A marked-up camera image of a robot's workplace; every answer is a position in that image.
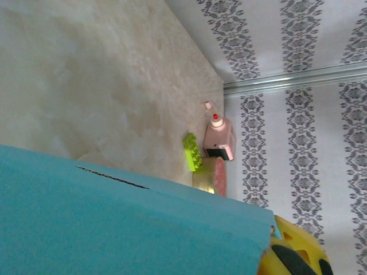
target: lime green toy block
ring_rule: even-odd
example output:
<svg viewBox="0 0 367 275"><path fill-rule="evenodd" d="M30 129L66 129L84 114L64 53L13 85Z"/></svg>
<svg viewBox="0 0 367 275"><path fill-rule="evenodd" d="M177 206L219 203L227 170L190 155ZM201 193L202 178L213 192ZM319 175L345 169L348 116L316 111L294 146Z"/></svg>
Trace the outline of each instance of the lime green toy block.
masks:
<svg viewBox="0 0 367 275"><path fill-rule="evenodd" d="M202 159L193 133L188 133L182 141L190 171L194 172L201 166Z"/></svg>

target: wallpaper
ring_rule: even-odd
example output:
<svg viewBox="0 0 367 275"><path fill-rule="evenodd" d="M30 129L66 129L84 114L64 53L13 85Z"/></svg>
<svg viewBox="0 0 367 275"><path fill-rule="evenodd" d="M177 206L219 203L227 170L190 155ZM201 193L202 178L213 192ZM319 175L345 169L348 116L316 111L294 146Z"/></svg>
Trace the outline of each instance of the wallpaper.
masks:
<svg viewBox="0 0 367 275"><path fill-rule="evenodd" d="M367 60L367 1L166 0L225 83Z"/></svg>
<svg viewBox="0 0 367 275"><path fill-rule="evenodd" d="M334 274L367 274L367 80L227 97L227 194L313 234Z"/></svg>

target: small bottle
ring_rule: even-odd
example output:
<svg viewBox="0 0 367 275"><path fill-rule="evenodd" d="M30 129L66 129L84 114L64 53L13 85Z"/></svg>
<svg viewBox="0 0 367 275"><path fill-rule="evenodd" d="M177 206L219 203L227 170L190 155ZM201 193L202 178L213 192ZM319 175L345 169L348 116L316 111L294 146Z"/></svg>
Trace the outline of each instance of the small bottle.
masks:
<svg viewBox="0 0 367 275"><path fill-rule="evenodd" d="M208 157L221 157L224 160L235 158L236 135L229 119L213 112L210 102L205 103L211 113L204 137L204 152Z"/></svg>

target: teal box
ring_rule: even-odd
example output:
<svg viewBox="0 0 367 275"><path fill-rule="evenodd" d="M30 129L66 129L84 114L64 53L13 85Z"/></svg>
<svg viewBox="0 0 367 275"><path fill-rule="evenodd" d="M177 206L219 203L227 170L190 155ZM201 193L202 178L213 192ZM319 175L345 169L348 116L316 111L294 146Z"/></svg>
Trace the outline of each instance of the teal box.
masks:
<svg viewBox="0 0 367 275"><path fill-rule="evenodd" d="M275 226L253 205L13 147L0 169L0 274L255 275Z"/></svg>

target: marble surface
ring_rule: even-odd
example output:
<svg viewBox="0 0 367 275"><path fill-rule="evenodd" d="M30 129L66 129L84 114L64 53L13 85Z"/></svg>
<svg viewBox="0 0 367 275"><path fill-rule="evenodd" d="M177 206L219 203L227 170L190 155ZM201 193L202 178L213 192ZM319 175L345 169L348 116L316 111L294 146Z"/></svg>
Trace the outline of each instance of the marble surface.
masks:
<svg viewBox="0 0 367 275"><path fill-rule="evenodd" d="M0 143L192 184L222 81L164 0L0 0Z"/></svg>

